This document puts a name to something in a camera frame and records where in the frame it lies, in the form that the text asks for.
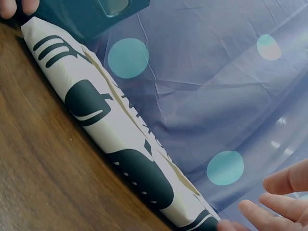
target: wooden table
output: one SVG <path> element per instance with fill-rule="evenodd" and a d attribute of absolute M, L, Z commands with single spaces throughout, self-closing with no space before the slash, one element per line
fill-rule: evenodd
<path fill-rule="evenodd" d="M 0 231 L 169 231 L 63 107 L 0 23 Z"/>

